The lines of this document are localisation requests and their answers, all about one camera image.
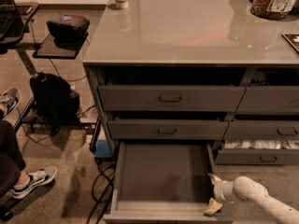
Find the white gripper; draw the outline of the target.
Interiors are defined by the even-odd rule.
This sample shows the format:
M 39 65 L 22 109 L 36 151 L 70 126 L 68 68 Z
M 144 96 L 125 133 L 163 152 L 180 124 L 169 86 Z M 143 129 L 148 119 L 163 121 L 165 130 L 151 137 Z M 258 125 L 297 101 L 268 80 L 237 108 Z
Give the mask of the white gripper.
M 209 173 L 208 176 L 214 185 L 213 191 L 216 200 L 214 198 L 209 199 L 205 214 L 214 215 L 221 210 L 223 203 L 234 202 L 234 182 L 221 180 L 221 178 L 212 173 Z

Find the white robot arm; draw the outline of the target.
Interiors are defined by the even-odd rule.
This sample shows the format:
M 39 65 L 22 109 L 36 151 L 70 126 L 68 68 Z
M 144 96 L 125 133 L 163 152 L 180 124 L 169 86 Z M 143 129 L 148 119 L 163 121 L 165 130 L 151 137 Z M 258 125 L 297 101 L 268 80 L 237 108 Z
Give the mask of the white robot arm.
M 227 181 L 209 173 L 214 196 L 209 199 L 205 213 L 213 215 L 226 203 L 236 200 L 254 202 L 278 224 L 299 224 L 299 211 L 269 195 L 265 186 L 246 176 L 239 176 L 233 181 Z

